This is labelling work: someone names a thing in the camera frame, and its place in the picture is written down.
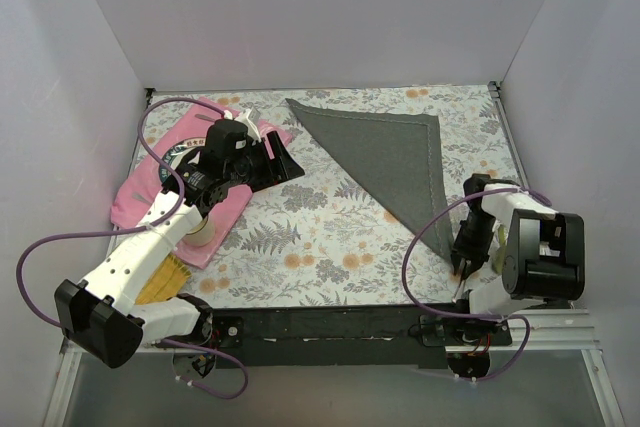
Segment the silver table knife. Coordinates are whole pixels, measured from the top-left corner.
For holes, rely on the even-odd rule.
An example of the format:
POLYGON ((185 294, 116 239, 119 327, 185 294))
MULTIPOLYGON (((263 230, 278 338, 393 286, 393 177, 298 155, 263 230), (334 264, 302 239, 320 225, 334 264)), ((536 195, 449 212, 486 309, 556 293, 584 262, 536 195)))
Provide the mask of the silver table knife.
POLYGON ((462 295, 464 293, 464 288, 465 288, 466 282, 461 280, 459 282, 459 285, 457 286, 453 296, 452 296, 452 302, 456 303, 458 300, 460 300, 462 298, 462 295))

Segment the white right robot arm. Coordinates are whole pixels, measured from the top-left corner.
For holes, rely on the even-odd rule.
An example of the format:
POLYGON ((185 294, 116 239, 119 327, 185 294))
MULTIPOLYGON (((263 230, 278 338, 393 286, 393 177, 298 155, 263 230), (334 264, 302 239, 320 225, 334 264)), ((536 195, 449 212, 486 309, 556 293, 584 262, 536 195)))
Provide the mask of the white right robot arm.
POLYGON ((464 184, 467 217, 451 249, 454 272, 467 279, 490 260, 500 227, 506 229, 498 277, 468 293, 468 310, 452 320, 454 336, 475 344, 489 318, 506 318, 547 301, 578 300, 585 288, 584 221, 544 204, 512 181, 474 174, 464 184))

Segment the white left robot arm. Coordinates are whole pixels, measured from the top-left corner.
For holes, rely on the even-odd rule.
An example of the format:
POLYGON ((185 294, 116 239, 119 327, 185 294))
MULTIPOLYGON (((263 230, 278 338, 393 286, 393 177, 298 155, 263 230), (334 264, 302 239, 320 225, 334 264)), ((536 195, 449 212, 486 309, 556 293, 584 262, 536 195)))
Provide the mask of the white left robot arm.
POLYGON ((128 236, 81 281, 65 280, 54 293, 65 337, 110 368, 126 363, 138 347, 166 338, 193 347, 214 334, 212 308, 189 294, 139 305, 136 299, 179 242, 196 229, 229 190, 258 192, 303 176, 279 135, 257 140, 246 124, 219 119, 202 146, 184 154, 128 236))

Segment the grey cloth napkin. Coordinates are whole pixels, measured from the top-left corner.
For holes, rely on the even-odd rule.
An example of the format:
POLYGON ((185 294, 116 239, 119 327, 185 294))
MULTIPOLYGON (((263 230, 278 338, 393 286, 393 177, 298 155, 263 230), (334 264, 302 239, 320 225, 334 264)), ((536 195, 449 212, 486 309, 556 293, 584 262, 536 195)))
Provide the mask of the grey cloth napkin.
POLYGON ((290 110, 346 173, 412 233, 447 206, 440 123, 428 114, 290 110))

